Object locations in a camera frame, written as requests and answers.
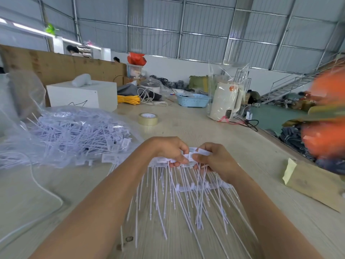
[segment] masking tape roll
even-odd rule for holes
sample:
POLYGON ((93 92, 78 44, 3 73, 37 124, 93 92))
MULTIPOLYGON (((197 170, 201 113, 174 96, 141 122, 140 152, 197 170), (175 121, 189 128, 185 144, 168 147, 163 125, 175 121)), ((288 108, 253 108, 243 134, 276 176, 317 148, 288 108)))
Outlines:
POLYGON ((146 126, 154 126, 158 123, 158 116, 154 113, 140 113, 138 123, 146 126))

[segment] plastic container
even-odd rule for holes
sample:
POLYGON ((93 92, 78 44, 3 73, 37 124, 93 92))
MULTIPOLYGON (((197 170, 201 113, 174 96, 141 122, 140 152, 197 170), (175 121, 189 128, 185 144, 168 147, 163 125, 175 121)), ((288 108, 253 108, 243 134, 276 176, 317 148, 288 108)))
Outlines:
POLYGON ((181 94, 176 94, 177 102, 179 105, 183 107, 206 107, 209 101, 209 97, 207 95, 200 95, 200 94, 193 94, 194 97, 185 97, 181 96, 181 94))
POLYGON ((127 64, 127 77, 129 78, 140 78, 141 77, 141 70, 143 66, 141 65, 131 65, 127 64))

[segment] forearm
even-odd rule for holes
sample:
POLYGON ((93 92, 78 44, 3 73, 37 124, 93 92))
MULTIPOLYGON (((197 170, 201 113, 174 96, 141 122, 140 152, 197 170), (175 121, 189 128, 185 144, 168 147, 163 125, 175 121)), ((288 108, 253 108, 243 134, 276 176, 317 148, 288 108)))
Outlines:
POLYGON ((105 258, 153 157, 150 141, 145 141, 80 202, 30 259, 105 258))
POLYGON ((322 258, 249 175, 239 168, 230 181, 239 195, 265 258, 322 258))

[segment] metal staircase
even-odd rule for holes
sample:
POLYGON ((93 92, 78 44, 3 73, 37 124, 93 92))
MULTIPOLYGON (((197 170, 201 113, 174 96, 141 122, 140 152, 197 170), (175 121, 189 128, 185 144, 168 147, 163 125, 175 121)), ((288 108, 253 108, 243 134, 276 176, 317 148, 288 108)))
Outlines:
POLYGON ((270 92, 261 96, 262 104, 267 104, 270 101, 280 99, 283 95, 286 95, 294 89, 313 81, 319 74, 329 69, 345 66, 344 58, 338 58, 338 54, 339 53, 332 55, 335 59, 313 69, 309 74, 300 74, 298 76, 291 77, 298 74, 294 73, 275 81, 272 84, 270 92))

